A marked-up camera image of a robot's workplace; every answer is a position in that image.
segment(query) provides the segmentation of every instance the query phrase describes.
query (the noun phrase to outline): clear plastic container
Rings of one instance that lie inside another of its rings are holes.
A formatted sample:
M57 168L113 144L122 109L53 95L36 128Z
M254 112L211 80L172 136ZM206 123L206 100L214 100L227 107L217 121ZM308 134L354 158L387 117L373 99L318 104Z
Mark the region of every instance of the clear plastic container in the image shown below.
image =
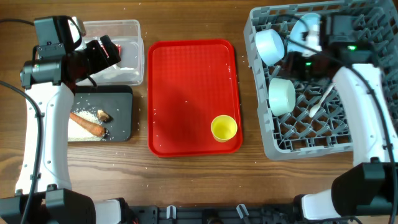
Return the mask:
M104 69L91 77L99 85L140 85L144 79L144 43L137 20L120 21L89 21L84 22L86 36L79 47L84 49L85 43L98 40L108 35L114 44L121 46L121 61ZM77 85L91 85L88 79Z

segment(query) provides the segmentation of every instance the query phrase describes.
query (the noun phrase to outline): yellow bowl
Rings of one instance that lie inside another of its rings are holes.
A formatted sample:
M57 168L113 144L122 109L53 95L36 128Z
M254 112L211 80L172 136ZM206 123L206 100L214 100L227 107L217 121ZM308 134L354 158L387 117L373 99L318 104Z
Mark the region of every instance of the yellow bowl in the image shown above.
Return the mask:
M219 142L226 142L233 138L238 131L235 119L228 115L217 116L211 122L211 133Z

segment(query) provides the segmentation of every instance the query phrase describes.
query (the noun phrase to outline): brown food piece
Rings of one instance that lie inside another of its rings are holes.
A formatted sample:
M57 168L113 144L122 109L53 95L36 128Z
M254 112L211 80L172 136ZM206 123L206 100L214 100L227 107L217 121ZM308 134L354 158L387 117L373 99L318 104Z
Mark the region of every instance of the brown food piece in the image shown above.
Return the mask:
M109 121L109 119L111 119L111 117L107 113L105 113L105 111L103 111L103 110L97 111L97 118L100 121L104 121L104 122L107 122L107 121Z
M87 121L74 113L69 114L69 118L74 120L74 122L78 123L82 128L86 129L91 134L101 137L105 134L105 128L99 124L92 123L91 121Z

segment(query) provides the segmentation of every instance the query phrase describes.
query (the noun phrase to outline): green light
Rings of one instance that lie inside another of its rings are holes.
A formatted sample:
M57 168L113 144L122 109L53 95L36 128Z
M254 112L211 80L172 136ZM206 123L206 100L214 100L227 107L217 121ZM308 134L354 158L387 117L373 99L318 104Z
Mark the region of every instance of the green light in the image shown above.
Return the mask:
M347 48L348 48L348 50L355 50L355 49L356 49L356 46L350 45L350 46L347 46Z

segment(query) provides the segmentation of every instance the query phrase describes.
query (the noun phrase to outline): wooden table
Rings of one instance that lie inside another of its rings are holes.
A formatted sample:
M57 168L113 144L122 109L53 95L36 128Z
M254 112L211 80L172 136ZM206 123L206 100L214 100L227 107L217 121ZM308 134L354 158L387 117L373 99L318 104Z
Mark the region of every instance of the wooden table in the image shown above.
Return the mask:
M298 194L329 189L336 177L352 168L350 152L290 161L270 161L264 154L256 111L256 87L246 59L243 27L254 7L297 1L55 2L58 3L22 0L16 4L3 0L0 17L33 21L36 17L64 14L83 21L137 19L146 52L159 40L224 38L235 47L240 80L244 131L240 150L230 155L172 159L153 155L147 147L144 82L133 87L134 95L138 96L134 99L134 112L138 115L134 117L135 131L129 141L69 144L69 173L74 191L93 200L124 197L130 205L261 205L291 202ZM24 62L30 60L36 44L31 26L1 24L0 80L21 86L19 71ZM14 195L24 155L25 129L25 100L1 87L0 198Z

